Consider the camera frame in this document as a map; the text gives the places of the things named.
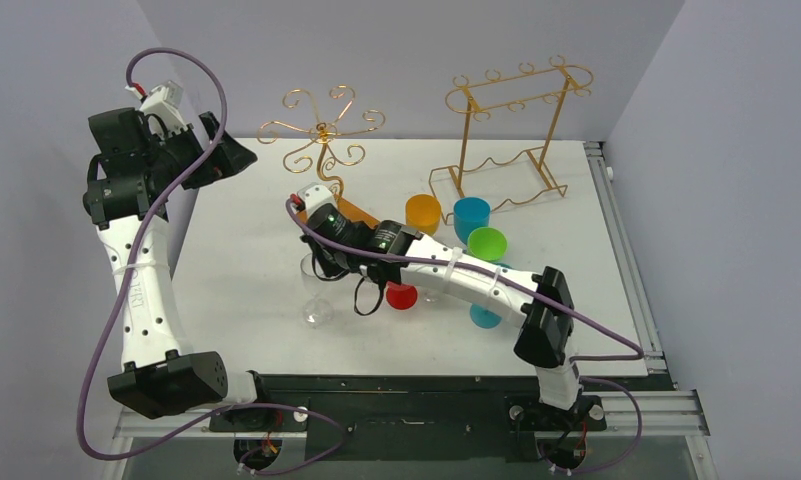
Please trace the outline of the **gold spiral rack wooden base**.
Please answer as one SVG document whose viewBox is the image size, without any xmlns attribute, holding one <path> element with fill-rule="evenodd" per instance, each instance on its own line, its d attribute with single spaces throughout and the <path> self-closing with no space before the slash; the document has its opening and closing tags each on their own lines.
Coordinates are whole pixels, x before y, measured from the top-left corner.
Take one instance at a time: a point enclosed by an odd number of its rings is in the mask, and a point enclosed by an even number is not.
<svg viewBox="0 0 801 480">
<path fill-rule="evenodd" d="M 356 92 L 349 86 L 338 84 L 328 92 L 332 100 L 343 100 L 345 104 L 339 113 L 328 118 L 322 116 L 315 96 L 308 90 L 297 88 L 285 94 L 282 105 L 290 110 L 302 104 L 308 104 L 312 111 L 313 122 L 307 127 L 295 126 L 281 120 L 270 120 L 257 130 L 256 139 L 263 145 L 271 145 L 281 138 L 283 130 L 305 136 L 305 143 L 282 158 L 284 169 L 292 174 L 314 171 L 321 185 L 327 187 L 336 201 L 339 211 L 353 221 L 361 221 L 369 227 L 375 227 L 379 221 L 370 213 L 351 203 L 345 198 L 345 183 L 341 176 L 333 170 L 338 166 L 354 167 L 363 162 L 367 156 L 365 147 L 351 143 L 342 154 L 337 154 L 332 143 L 341 138 L 352 138 L 379 130 L 386 122 L 385 114 L 378 109 L 365 110 L 361 118 L 367 124 L 363 129 L 343 130 L 339 124 L 345 119 L 356 101 Z"/>
</svg>

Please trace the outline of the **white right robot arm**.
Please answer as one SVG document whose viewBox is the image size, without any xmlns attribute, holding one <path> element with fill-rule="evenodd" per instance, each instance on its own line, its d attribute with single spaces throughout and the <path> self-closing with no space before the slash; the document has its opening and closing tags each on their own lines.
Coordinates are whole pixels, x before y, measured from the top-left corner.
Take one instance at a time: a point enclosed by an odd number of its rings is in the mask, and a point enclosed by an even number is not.
<svg viewBox="0 0 801 480">
<path fill-rule="evenodd" d="M 356 275 L 385 292 L 391 284 L 438 290 L 517 325 L 514 354 L 536 372 L 540 413 L 554 427 L 601 421 L 599 399 L 583 392 L 571 337 L 578 319 L 564 275 L 513 270 L 449 248 L 394 221 L 371 228 L 331 201 L 295 209 L 320 279 Z"/>
</svg>

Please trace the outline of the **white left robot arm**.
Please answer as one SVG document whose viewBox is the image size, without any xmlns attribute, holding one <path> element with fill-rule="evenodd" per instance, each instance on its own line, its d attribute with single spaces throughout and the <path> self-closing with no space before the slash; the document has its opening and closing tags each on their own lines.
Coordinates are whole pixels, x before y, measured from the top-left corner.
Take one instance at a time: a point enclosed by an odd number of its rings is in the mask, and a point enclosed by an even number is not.
<svg viewBox="0 0 801 480">
<path fill-rule="evenodd" d="M 267 427 L 275 405 L 259 393 L 258 376 L 230 373 L 218 353 L 190 346 L 168 262 L 167 210 L 156 203 L 173 181 L 198 189 L 243 171 L 256 155 L 223 134 L 210 157 L 184 176 L 203 151 L 192 126 L 168 126 L 164 114 L 133 107 L 93 115 L 88 124 L 100 151 L 89 164 L 83 204 L 125 294 L 121 370 L 107 380 L 111 397 L 149 419 L 236 404 L 235 416 L 248 429 Z"/>
</svg>

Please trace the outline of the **clear champagne flute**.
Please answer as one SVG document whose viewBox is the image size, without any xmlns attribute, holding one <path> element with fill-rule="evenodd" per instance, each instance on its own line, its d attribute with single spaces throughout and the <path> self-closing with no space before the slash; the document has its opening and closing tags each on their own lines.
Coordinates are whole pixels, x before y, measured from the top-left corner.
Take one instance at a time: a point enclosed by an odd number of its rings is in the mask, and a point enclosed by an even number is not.
<svg viewBox="0 0 801 480">
<path fill-rule="evenodd" d="M 329 322 L 335 313 L 334 307 L 327 297 L 330 282 L 326 280 L 320 264 L 311 253 L 301 259 L 300 275 L 302 285 L 309 295 L 309 299 L 302 308 L 304 321 L 312 327 Z"/>
</svg>

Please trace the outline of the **orange plastic goblet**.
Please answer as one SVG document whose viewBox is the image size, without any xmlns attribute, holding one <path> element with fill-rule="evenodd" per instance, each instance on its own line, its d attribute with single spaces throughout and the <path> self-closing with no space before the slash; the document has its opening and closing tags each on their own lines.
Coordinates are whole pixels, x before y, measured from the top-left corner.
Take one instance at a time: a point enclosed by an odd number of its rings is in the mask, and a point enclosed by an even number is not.
<svg viewBox="0 0 801 480">
<path fill-rule="evenodd" d="M 417 194 L 405 203 L 405 224 L 433 236 L 441 224 L 441 204 L 432 195 Z"/>
</svg>

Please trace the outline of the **red plastic goblet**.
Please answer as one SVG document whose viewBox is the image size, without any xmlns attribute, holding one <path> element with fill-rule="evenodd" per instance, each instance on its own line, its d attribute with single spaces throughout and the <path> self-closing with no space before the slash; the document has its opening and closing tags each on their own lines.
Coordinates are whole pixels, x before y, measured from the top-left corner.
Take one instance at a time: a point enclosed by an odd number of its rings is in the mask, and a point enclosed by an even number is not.
<svg viewBox="0 0 801 480">
<path fill-rule="evenodd" d="M 385 299 L 396 310 L 408 310 L 418 301 L 418 291 L 412 285 L 388 282 Z"/>
</svg>

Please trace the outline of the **blue plastic goblet rear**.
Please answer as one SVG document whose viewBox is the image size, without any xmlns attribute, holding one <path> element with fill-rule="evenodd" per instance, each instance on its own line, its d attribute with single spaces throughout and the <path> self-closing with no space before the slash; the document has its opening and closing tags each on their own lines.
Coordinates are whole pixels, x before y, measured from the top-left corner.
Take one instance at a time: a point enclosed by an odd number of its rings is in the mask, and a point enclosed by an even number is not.
<svg viewBox="0 0 801 480">
<path fill-rule="evenodd" d="M 491 207 L 480 197 L 464 197 L 454 203 L 452 213 L 454 232 L 466 244 L 474 230 L 489 225 Z"/>
</svg>

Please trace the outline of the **blue plastic goblet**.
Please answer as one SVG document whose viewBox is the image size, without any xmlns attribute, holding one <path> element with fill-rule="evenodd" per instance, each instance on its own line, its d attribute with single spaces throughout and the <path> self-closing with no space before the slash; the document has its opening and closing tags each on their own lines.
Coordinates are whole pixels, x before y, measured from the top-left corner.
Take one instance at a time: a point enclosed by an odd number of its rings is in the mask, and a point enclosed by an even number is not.
<svg viewBox="0 0 801 480">
<path fill-rule="evenodd" d="M 491 207 L 480 197 L 464 197 L 454 203 L 452 213 L 454 232 L 466 244 L 474 230 L 489 225 Z"/>
<path fill-rule="evenodd" d="M 494 276 L 489 282 L 488 289 L 486 291 L 486 296 L 484 301 L 481 305 L 477 303 L 472 303 L 469 309 L 469 315 L 472 322 L 479 328 L 482 329 L 493 329 L 501 324 L 502 317 L 495 312 L 489 310 L 489 307 L 492 304 L 493 298 L 496 294 L 496 290 L 498 289 L 498 278 L 506 273 L 510 265 L 505 263 L 496 263 L 496 267 L 494 270 Z"/>
</svg>

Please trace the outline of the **green plastic goblet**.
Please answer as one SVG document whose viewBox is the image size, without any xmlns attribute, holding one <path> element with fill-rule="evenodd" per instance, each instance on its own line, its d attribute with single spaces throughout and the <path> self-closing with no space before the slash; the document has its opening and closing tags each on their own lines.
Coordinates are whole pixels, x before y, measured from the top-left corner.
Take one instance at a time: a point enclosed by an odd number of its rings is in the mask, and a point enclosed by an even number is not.
<svg viewBox="0 0 801 480">
<path fill-rule="evenodd" d="M 504 233 L 493 227 L 474 229 L 467 239 L 467 250 L 475 258 L 496 262 L 503 258 L 509 242 Z"/>
</svg>

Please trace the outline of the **blue plastic goblet front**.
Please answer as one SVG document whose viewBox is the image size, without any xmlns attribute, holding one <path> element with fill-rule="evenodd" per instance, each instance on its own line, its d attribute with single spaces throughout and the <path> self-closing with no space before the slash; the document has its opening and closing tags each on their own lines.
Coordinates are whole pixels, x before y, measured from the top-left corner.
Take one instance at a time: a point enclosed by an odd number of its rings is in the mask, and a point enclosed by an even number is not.
<svg viewBox="0 0 801 480">
<path fill-rule="evenodd" d="M 481 305 L 477 303 L 472 303 L 469 309 L 469 315 L 472 322 L 479 328 L 482 329 L 493 329 L 501 324 L 502 317 L 495 312 L 489 310 L 489 307 L 492 304 L 493 298 L 496 294 L 496 290 L 498 289 L 498 278 L 506 273 L 510 265 L 505 263 L 496 263 L 496 267 L 494 270 L 494 276 L 489 282 L 488 289 L 486 291 L 486 296 L 484 301 Z"/>
</svg>

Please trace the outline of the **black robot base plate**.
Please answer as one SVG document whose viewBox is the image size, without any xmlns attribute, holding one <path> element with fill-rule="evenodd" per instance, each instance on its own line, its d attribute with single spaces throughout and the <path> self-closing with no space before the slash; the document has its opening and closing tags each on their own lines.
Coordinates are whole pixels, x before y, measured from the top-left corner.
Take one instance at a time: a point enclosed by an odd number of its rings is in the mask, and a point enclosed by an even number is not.
<svg viewBox="0 0 801 480">
<path fill-rule="evenodd" d="M 582 393 L 565 411 L 542 404 L 532 376 L 265 375 L 263 407 L 211 419 L 239 451 L 269 438 L 308 456 L 334 446 L 334 461 L 536 460 L 546 449 L 581 455 L 586 433 L 607 428 L 602 401 Z"/>
</svg>

